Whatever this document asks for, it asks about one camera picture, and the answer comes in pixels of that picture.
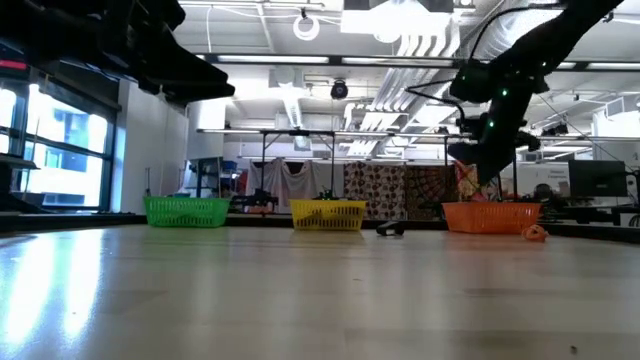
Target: patterned fabric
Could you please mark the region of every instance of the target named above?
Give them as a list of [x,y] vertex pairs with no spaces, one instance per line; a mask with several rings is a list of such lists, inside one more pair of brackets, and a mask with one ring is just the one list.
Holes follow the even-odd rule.
[[478,185],[478,171],[475,165],[466,166],[456,161],[456,178],[458,180],[458,193],[460,201],[498,201],[498,178],[494,178],[487,185]]
[[405,167],[351,163],[344,168],[345,197],[367,201],[366,219],[405,219]]
[[458,201],[453,166],[408,166],[405,173],[408,220],[433,220],[440,204]]

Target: security camera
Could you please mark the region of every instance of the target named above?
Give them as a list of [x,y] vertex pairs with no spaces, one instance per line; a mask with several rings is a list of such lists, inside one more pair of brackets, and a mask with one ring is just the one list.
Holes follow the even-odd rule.
[[345,84],[344,80],[338,79],[333,82],[331,88],[331,98],[334,100],[342,100],[349,95],[349,88]]

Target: basket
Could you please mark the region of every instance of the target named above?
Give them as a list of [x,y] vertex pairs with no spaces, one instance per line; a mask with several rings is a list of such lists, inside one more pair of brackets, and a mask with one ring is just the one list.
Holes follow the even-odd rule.
[[147,222],[160,227],[215,228],[224,225],[229,200],[145,197]]
[[296,230],[349,230],[362,227],[366,201],[289,200]]
[[521,234],[535,225],[540,204],[447,203],[442,204],[449,230],[472,234]]

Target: window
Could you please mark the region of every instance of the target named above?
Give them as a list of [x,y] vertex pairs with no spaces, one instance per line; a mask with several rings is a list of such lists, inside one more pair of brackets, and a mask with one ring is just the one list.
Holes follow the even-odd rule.
[[44,144],[27,142],[25,159],[40,168],[25,171],[21,177],[22,191],[45,194],[44,205],[99,206],[103,160]]
[[0,126],[11,127],[16,100],[17,97],[13,91],[0,90]]
[[7,135],[0,134],[0,153],[9,152],[9,137]]
[[78,110],[49,95],[37,86],[29,90],[27,132],[52,141],[103,153],[107,120]]

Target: black robotic arm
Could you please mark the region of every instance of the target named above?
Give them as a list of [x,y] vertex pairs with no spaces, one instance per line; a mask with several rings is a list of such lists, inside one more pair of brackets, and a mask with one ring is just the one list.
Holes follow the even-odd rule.
[[484,64],[470,60],[458,72],[451,95],[463,101],[491,101],[478,143],[452,144],[448,152],[476,164],[480,184],[489,182],[512,160],[516,138],[533,94],[548,90],[544,77],[571,53],[578,41],[624,0],[564,0],[564,10],[523,35],[507,51]]

